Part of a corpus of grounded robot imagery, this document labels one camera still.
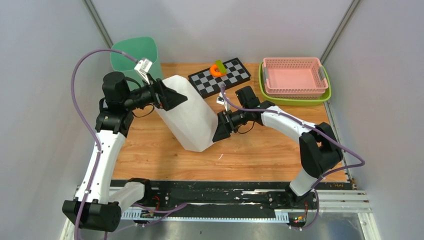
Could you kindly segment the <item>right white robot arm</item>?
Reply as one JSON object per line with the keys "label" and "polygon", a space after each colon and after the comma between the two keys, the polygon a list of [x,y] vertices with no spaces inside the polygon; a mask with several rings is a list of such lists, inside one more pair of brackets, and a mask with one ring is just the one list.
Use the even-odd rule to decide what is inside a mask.
{"label": "right white robot arm", "polygon": [[306,201],[305,194],[314,189],[320,177],[333,169],[343,158],[332,127],[314,124],[295,117],[274,103],[259,101],[250,86],[236,91],[242,105],[236,111],[226,109],[217,114],[218,125],[212,142],[227,139],[238,127],[251,121],[272,128],[299,144],[301,170],[292,180],[285,195],[286,204],[298,209]]}

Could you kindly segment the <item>large white container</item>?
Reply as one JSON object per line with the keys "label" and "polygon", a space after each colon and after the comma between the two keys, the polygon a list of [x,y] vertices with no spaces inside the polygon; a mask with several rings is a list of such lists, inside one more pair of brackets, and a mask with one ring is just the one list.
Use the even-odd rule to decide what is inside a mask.
{"label": "large white container", "polygon": [[213,145],[217,114],[185,77],[173,75],[163,83],[187,97],[185,102],[169,111],[155,109],[182,147],[187,151],[202,152]]}

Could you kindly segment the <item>green plastic bin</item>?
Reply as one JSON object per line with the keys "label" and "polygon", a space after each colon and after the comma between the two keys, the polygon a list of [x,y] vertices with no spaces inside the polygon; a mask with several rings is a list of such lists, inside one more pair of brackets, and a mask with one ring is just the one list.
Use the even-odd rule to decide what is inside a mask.
{"label": "green plastic bin", "polygon": [[[164,78],[157,44],[153,38],[149,36],[129,38],[116,42],[112,48],[125,52],[136,60],[147,58],[152,61],[152,66],[148,73],[154,79]],[[134,71],[135,63],[127,57],[112,52],[110,53],[110,63],[114,71],[122,72],[126,77],[136,80],[141,86],[145,84],[142,78]]]}

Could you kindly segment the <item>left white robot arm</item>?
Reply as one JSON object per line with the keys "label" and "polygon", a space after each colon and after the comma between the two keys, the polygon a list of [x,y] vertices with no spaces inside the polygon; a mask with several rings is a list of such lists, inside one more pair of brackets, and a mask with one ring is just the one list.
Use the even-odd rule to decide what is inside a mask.
{"label": "left white robot arm", "polygon": [[131,178],[110,194],[113,170],[134,120],[133,111],[146,106],[169,111],[188,100],[161,79],[150,75],[147,79],[147,85],[130,90],[128,83],[133,79],[122,72],[103,77],[104,98],[99,101],[95,127],[88,129],[94,138],[92,156],[75,197],[62,205],[62,212],[75,226],[76,238],[80,229],[111,233],[128,208],[136,203],[146,207],[153,201],[150,181],[145,178]]}

